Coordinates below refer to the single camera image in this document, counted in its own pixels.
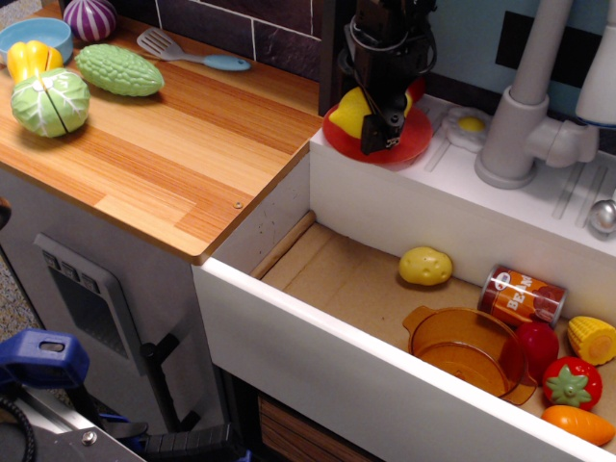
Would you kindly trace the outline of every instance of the blue bowl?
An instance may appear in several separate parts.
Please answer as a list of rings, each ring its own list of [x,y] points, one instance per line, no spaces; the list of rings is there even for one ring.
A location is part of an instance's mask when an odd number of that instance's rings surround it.
[[[73,54],[73,35],[68,24],[60,19],[37,17],[15,22],[0,32],[2,63],[7,63],[7,53],[15,43],[19,41],[27,43],[30,40],[42,41],[56,48],[62,55],[64,63],[67,63]]]

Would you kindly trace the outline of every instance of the dark tile wall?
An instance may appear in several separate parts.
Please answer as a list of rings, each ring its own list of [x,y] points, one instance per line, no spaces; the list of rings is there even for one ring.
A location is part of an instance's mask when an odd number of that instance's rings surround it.
[[[319,80],[323,0],[111,0],[119,14]]]

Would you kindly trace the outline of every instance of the toy carrot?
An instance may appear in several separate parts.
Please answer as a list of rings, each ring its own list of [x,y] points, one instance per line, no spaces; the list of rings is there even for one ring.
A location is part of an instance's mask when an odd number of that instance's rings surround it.
[[[597,446],[608,443],[616,434],[616,428],[606,419],[577,407],[555,405],[541,418]]]

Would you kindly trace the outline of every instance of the toy fried egg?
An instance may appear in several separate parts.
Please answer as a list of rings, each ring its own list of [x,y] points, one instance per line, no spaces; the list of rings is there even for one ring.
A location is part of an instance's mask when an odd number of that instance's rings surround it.
[[[479,152],[485,144],[492,118],[475,108],[449,109],[443,128],[449,142],[471,152]]]

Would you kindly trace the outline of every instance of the green bitter melon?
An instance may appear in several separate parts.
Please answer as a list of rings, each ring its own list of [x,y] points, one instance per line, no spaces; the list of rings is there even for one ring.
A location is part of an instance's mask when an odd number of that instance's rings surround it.
[[[115,94],[147,96],[165,84],[154,64],[115,45],[87,46],[75,57],[75,62],[84,79]]]

